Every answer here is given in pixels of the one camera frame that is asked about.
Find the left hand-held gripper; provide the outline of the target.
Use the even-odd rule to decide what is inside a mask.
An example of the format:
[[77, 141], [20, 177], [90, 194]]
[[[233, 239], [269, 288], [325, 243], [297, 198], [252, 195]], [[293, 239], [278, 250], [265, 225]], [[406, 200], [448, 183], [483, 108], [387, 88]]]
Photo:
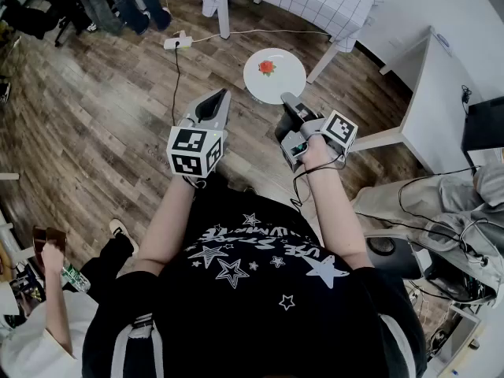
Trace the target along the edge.
[[174, 175], [206, 178], [224, 155], [225, 130], [201, 125], [203, 121], [224, 123], [231, 92], [221, 88], [190, 102], [178, 126], [173, 126], [166, 148]]

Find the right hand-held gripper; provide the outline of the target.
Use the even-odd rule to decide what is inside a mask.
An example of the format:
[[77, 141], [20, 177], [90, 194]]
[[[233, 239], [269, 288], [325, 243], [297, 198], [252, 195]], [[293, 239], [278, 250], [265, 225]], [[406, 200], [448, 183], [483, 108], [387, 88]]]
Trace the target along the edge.
[[283, 93], [280, 98], [284, 114], [275, 128], [275, 137], [292, 172], [302, 165], [301, 159], [312, 135], [322, 135], [334, 151], [335, 160], [346, 161], [358, 131], [356, 124], [335, 110], [328, 117], [322, 117], [291, 92]]

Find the person's right hand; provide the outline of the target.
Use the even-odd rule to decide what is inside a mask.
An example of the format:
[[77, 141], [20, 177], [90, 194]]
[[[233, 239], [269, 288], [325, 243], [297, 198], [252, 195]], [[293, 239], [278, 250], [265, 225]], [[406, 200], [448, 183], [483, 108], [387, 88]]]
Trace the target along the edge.
[[305, 170], [331, 164], [335, 160], [334, 151], [326, 144], [322, 135], [312, 135], [308, 139], [307, 151], [302, 156]]

